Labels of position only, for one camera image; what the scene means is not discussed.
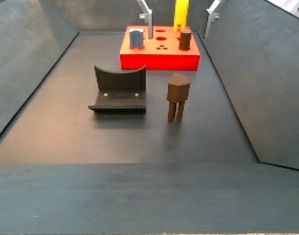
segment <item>dark gray surface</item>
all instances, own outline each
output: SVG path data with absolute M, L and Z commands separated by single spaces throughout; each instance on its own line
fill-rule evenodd
M 0 164 L 256 162 L 201 44 L 194 71 L 146 71 L 145 115 L 96 116 L 94 65 L 120 71 L 122 33 L 82 33 L 0 139 Z M 168 123 L 168 81 L 190 80 L 181 123 Z
M 128 25 L 142 25 L 136 0 L 49 0 L 80 31 L 125 31 Z M 186 24 L 193 30 L 201 25 L 209 0 L 190 0 Z M 145 0 L 153 10 L 153 25 L 172 26 L 173 0 Z
M 202 42 L 260 161 L 299 169 L 299 18 L 229 0 Z
M 299 173 L 261 164 L 0 166 L 0 233 L 299 233 Z
M 76 34 L 45 1 L 0 2 L 0 132 Z

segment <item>stool leg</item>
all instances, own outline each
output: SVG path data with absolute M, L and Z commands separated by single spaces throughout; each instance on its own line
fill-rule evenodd
M 181 119 L 182 119 L 184 103 L 185 103 L 185 102 L 178 102 L 178 106 L 177 106 L 176 121 L 178 121 L 178 122 L 180 122 Z
M 173 116 L 174 116 L 174 109 L 176 109 L 176 103 L 169 102 L 169 111 L 168 111 L 168 121 L 173 121 Z

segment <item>gray floor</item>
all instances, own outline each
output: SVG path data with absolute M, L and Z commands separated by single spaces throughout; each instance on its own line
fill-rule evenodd
M 86 108 L 121 39 L 76 38 L 0 139 L 0 234 L 299 233 L 299 172 L 256 163 L 202 48 L 180 124 L 170 71 L 148 71 L 144 116 Z
M 96 116 L 93 66 L 120 71 L 122 33 L 82 33 L 0 139 L 0 164 L 256 162 L 201 45 L 197 71 L 146 71 L 146 113 Z M 182 122 L 168 123 L 166 84 L 192 81 Z
M 299 233 L 299 173 L 249 163 L 0 166 L 0 233 Z

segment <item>wooden object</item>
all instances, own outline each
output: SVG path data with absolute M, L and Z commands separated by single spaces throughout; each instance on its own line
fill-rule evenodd
M 137 29 L 137 28 L 129 29 L 129 48 L 130 49 L 133 49 L 133 48 L 144 49 L 142 33 L 144 33 L 142 29 Z
M 182 74 L 174 73 L 172 75 L 172 78 L 168 82 L 168 93 L 166 93 L 166 100 L 169 101 L 169 111 L 168 111 L 169 122 L 173 121 L 174 113 L 176 113 L 176 121 L 178 122 L 181 121 L 184 104 L 188 97 L 189 85 L 190 81 Z
M 189 29 L 181 30 L 178 50 L 189 50 L 190 35 L 192 35 L 192 31 Z

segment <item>small wooden stool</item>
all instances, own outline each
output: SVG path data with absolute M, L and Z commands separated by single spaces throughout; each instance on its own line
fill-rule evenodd
M 176 112 L 176 104 L 177 112 L 176 112 L 176 121 L 181 121 L 182 112 L 184 112 L 184 104 L 188 97 L 188 89 L 189 89 L 190 81 L 189 79 L 178 73 L 172 75 L 172 78 L 168 82 L 168 93 L 166 100 L 169 101 L 169 111 L 168 111 L 168 121 L 173 121 L 174 112 Z

